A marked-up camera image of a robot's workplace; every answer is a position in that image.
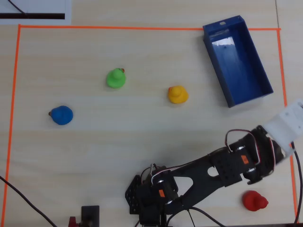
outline black base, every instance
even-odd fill
[[[81,207],[81,224],[83,227],[99,227],[99,206]]]

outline orange boundary line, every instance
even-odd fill
[[[12,138],[12,133],[13,133],[14,105],[15,105],[15,91],[16,91],[18,56],[19,56],[20,32],[21,32],[21,26],[18,25],[16,55],[15,55],[15,67],[14,67],[14,78],[13,78],[13,89],[12,89],[12,94],[11,94],[11,106],[10,106],[9,144],[8,144],[8,154],[7,154],[7,159],[6,159],[6,172],[5,172],[5,180],[7,180],[7,181],[9,180],[10,149],[11,149],[11,138]],[[4,184],[1,227],[4,227],[7,193],[8,193],[8,185]]]
[[[164,30],[164,31],[203,31],[201,27],[123,27],[123,26],[52,26],[21,25],[22,28],[82,28],[82,29],[117,29],[117,30]],[[280,28],[249,28],[250,31],[278,31]]]
[[[19,55],[19,45],[20,45],[20,33],[21,28],[82,28],[82,29],[120,29],[120,30],[164,30],[164,31],[203,31],[203,28],[186,28],[186,27],[122,27],[122,26],[35,26],[35,25],[18,25],[17,34],[17,44],[16,44],[16,55],[15,55],[15,66],[14,66],[14,77],[13,77],[13,88],[11,97],[11,107],[10,107],[10,122],[9,122],[9,142],[8,142],[8,153],[6,162],[6,173],[5,179],[9,179],[9,165],[10,165],[10,153],[11,153],[11,141],[13,132],[13,120],[14,120],[14,105],[15,105],[15,92],[16,92],[16,80],[17,80],[17,68],[18,68],[18,55]],[[286,89],[285,89],[285,78],[282,60],[282,50],[281,50],[281,40],[280,40],[280,30],[281,28],[249,28],[250,31],[276,31],[278,50],[279,50],[279,60],[280,60],[280,70],[283,88],[283,98],[284,106],[287,106]],[[293,199],[294,199],[294,212],[297,214],[297,200],[296,200],[296,187],[294,178],[294,162],[293,157],[290,157],[291,165],[291,176],[292,176],[292,187],[293,187]],[[3,205],[2,205],[2,216],[1,216],[1,226],[4,227],[5,221],[5,209],[7,201],[7,185],[4,185],[3,194]]]
[[[287,106],[287,96],[286,96],[286,87],[285,87],[285,78],[284,78],[284,68],[283,68],[283,59],[282,59],[282,48],[281,48],[281,38],[280,38],[280,30],[276,31],[277,39],[278,39],[278,49],[279,49],[279,59],[280,59],[280,70],[281,70],[281,78],[282,78],[282,89],[283,89],[283,99],[284,106]],[[295,186],[295,176],[294,176],[294,159],[293,156],[290,156],[290,171],[292,176],[292,188],[293,188],[293,200],[294,200],[294,215],[297,215],[298,207],[297,207],[297,192]]]

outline rubber duck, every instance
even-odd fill
[[[188,93],[184,87],[174,86],[169,88],[168,97],[172,103],[179,104],[188,100]]]
[[[268,205],[267,199],[256,191],[245,192],[242,196],[242,202],[245,208],[250,211],[264,209]]]
[[[52,120],[58,125],[65,125],[71,122],[73,118],[72,110],[64,105],[52,109],[52,111],[49,112],[48,115],[50,115],[52,117]]]
[[[111,88],[120,88],[125,84],[126,76],[124,69],[114,69],[109,72],[106,78],[107,85]]]

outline orange label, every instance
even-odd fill
[[[247,159],[247,157],[245,155],[241,155],[241,158],[242,158],[244,164],[248,164],[249,163],[249,161],[248,161],[248,159]]]
[[[162,189],[159,190],[159,194],[160,194],[161,197],[165,197],[164,191]]]

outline blue plastic container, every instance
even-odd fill
[[[274,92],[241,16],[203,29],[204,43],[229,107]]]

